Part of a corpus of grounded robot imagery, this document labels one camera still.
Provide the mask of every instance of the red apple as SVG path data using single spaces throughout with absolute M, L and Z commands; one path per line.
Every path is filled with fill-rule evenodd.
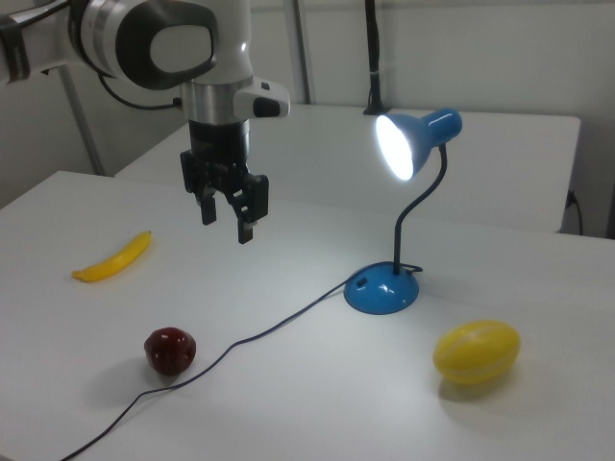
M 174 376 L 184 372 L 196 355 L 196 341 L 179 328 L 161 328 L 150 334 L 145 344 L 145 355 L 158 373 Z

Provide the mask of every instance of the blue desk lamp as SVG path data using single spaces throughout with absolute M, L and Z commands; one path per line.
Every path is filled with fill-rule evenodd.
M 461 132 L 461 126 L 461 116 L 453 109 L 438 110 L 423 118 L 387 114 L 376 119 L 381 152 L 398 178 L 408 181 L 417 174 L 434 147 L 440 150 L 441 167 L 433 184 L 397 218 L 393 262 L 362 268 L 346 283 L 344 296 L 355 309 L 368 314 L 392 314 L 416 300 L 419 285 L 412 273 L 422 269 L 400 262 L 402 223 L 442 182 L 447 169 L 446 143 Z

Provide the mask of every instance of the yellow banana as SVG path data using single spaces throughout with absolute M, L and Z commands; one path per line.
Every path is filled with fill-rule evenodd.
M 151 241 L 150 231 L 141 232 L 112 257 L 81 271 L 73 271 L 72 277 L 81 281 L 98 281 L 111 277 L 135 261 L 150 246 Z

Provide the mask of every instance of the lamp base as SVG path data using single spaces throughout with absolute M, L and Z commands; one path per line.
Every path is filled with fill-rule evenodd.
M 416 278 L 404 268 L 395 275 L 392 262 L 360 269 L 344 287 L 349 305 L 375 315 L 399 312 L 414 303 L 418 295 Z

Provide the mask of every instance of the toy lemon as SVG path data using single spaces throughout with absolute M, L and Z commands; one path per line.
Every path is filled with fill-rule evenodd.
M 478 384 L 508 370 L 521 348 L 519 333 L 497 320 L 453 328 L 435 345 L 433 364 L 450 381 Z

